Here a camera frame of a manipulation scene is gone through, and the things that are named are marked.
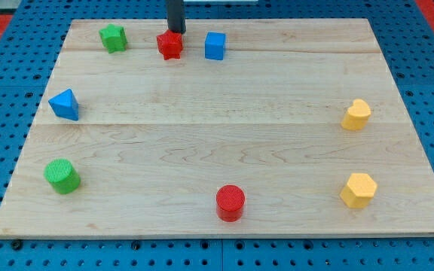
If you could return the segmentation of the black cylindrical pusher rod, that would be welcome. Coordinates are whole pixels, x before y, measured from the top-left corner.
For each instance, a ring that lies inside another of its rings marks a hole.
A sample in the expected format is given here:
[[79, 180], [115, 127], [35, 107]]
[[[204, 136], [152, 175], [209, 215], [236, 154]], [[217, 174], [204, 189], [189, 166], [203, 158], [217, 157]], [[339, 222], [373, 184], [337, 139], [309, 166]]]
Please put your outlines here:
[[167, 26], [172, 32], [185, 34], [185, 4], [183, 0], [165, 0]]

